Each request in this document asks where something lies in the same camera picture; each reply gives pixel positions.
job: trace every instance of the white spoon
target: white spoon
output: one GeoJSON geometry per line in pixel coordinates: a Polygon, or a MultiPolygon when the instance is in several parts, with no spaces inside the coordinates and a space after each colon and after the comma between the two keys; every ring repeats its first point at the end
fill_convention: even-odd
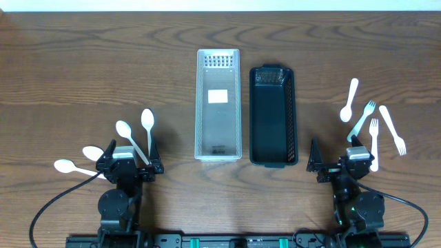
{"type": "Polygon", "coordinates": [[[141,115],[141,124],[143,124],[145,130],[147,130],[147,140],[149,144],[149,156],[150,156],[150,151],[152,150],[152,135],[150,134],[150,131],[152,130],[154,124],[153,113],[150,109],[145,109],[143,111],[141,115]]]}
{"type": "Polygon", "coordinates": [[[100,147],[96,147],[93,145],[87,146],[83,148],[83,154],[86,158],[91,161],[97,161],[101,155],[103,155],[104,151],[100,147]]]}
{"type": "Polygon", "coordinates": [[[351,110],[351,104],[353,100],[353,96],[356,94],[358,86],[358,79],[352,79],[351,85],[349,86],[349,96],[347,98],[347,103],[344,108],[340,111],[340,119],[343,122],[348,122],[351,119],[352,116],[352,110],[351,110]]]}
{"type": "MultiPolygon", "coordinates": [[[[68,159],[60,159],[60,160],[55,161],[54,167],[55,167],[55,169],[57,169],[57,171],[59,171],[61,173],[69,173],[69,172],[76,171],[76,172],[81,172],[81,173],[87,174],[89,176],[95,176],[97,173],[97,172],[90,171],[88,169],[78,168],[77,166],[75,166],[74,162],[72,162],[68,159]]],[[[102,174],[100,174],[98,177],[101,179],[105,179],[104,175],[102,175],[102,174]]]]}
{"type": "Polygon", "coordinates": [[[116,131],[118,132],[119,136],[128,139],[133,147],[135,147],[136,152],[138,152],[141,159],[144,161],[146,165],[149,165],[149,160],[145,157],[143,151],[139,148],[139,146],[135,143],[135,141],[132,138],[132,129],[125,121],[117,121],[116,122],[116,131]]]}

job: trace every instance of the white backdrop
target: white backdrop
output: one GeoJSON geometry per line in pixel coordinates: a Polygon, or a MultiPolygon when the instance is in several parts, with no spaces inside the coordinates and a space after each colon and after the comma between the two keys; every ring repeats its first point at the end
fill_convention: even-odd
{"type": "Polygon", "coordinates": [[[441,0],[0,0],[4,11],[441,10],[441,0]]]}

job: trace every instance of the table surface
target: table surface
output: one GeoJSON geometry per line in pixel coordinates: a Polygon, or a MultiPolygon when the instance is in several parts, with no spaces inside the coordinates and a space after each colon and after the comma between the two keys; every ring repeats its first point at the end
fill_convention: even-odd
{"type": "MultiPolygon", "coordinates": [[[[165,174],[145,185],[141,225],[211,233],[293,233],[336,226],[330,184],[306,172],[311,138],[328,162],[373,100],[389,108],[408,154],[399,156],[380,119],[380,172],[362,183],[410,200],[430,217],[419,247],[441,246],[441,14],[439,12],[3,13],[0,16],[0,247],[29,247],[38,210],[87,178],[60,174],[55,160],[94,169],[86,145],[119,145],[115,122],[127,121],[141,147],[141,112],[165,174]],[[194,159],[196,51],[238,48],[243,157],[237,163],[194,159]],[[263,63],[296,77],[296,166],[267,169],[249,161],[249,70],[263,63]],[[360,85],[353,118],[339,119],[349,82],[360,85]]],[[[359,138],[371,139],[367,124],[359,138]]],[[[114,188],[95,180],[50,206],[34,234],[40,247],[63,247],[70,234],[95,234],[97,202],[114,188]]],[[[415,209],[386,200],[385,231],[422,229],[415,209]]]]}

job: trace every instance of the white sticker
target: white sticker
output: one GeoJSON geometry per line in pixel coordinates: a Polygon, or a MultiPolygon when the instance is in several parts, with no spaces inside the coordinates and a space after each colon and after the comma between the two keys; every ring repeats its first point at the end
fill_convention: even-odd
{"type": "Polygon", "coordinates": [[[228,90],[208,90],[208,103],[228,103],[228,90]]]}

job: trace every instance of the fork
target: fork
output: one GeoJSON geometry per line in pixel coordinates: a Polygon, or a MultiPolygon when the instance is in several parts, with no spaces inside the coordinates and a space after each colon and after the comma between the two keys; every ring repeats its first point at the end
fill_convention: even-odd
{"type": "Polygon", "coordinates": [[[352,142],[352,140],[351,140],[352,135],[358,136],[358,133],[360,132],[361,127],[363,126],[363,123],[365,122],[366,118],[370,114],[372,114],[374,110],[375,110],[375,102],[374,101],[369,101],[366,104],[365,110],[363,111],[363,115],[360,117],[360,120],[358,120],[358,122],[355,125],[355,127],[353,127],[353,129],[351,130],[351,132],[347,136],[347,140],[349,142],[352,142]]]}
{"type": "Polygon", "coordinates": [[[391,116],[389,115],[389,111],[387,111],[386,106],[381,105],[378,109],[380,110],[380,113],[383,116],[387,127],[389,128],[389,130],[391,130],[393,141],[395,142],[395,145],[398,149],[398,153],[400,154],[400,156],[406,155],[406,144],[404,143],[404,140],[398,136],[397,131],[395,131],[395,128],[392,124],[391,116]]]}
{"type": "Polygon", "coordinates": [[[378,171],[378,148],[377,148],[377,136],[378,136],[378,119],[372,118],[371,125],[369,126],[369,133],[372,136],[372,149],[371,153],[375,157],[372,160],[371,171],[378,171]]]}

